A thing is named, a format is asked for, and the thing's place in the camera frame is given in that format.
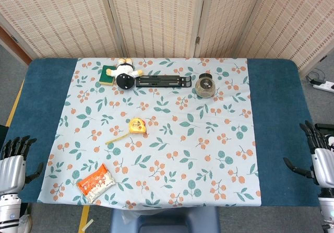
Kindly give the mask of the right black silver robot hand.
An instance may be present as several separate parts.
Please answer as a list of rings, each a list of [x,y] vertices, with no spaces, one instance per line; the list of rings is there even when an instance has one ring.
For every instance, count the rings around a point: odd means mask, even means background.
[[[314,183],[324,189],[333,188],[333,125],[313,124],[306,120],[300,124],[304,131],[312,157],[310,170],[294,166],[284,157],[285,165],[294,173],[313,179]]]

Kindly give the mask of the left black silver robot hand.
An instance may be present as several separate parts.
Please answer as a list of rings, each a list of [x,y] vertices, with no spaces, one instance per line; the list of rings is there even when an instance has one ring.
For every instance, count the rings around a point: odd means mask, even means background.
[[[25,184],[41,174],[44,163],[39,163],[36,171],[26,175],[26,160],[36,138],[29,135],[8,140],[1,149],[1,195],[18,194]]]

